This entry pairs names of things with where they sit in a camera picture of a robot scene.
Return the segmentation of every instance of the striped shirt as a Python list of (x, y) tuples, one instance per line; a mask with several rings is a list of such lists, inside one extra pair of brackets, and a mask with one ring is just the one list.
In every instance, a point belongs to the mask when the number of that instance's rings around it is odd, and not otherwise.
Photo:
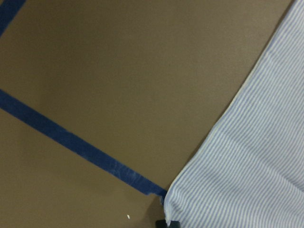
[(171, 185), (182, 228), (304, 228), (304, 0)]

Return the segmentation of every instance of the blue and white striped fabric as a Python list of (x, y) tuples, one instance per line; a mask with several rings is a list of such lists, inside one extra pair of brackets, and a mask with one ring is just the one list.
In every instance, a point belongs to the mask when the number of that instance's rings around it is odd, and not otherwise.
[(165, 198), (182, 228), (304, 228), (304, 0)]

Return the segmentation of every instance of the striped fabric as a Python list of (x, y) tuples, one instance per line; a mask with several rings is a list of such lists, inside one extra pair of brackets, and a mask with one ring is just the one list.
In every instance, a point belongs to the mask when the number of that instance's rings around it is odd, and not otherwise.
[(182, 228), (304, 228), (304, 0), (165, 198)]

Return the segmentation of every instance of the blue tape line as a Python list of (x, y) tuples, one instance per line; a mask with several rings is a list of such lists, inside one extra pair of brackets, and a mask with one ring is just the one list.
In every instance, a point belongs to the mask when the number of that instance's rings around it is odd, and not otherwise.
[(0, 36), (24, 3), (25, 0), (4, 0), (0, 5)]
[(138, 191), (164, 199), (167, 191), (0, 89), (0, 108)]

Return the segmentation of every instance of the floor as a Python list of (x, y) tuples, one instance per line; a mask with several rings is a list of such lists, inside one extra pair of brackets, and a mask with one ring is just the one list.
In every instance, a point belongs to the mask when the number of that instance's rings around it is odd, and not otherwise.
[[(161, 187), (193, 156), (290, 0), (28, 0), (0, 88)], [(0, 109), (0, 227), (153, 228), (146, 196)]]

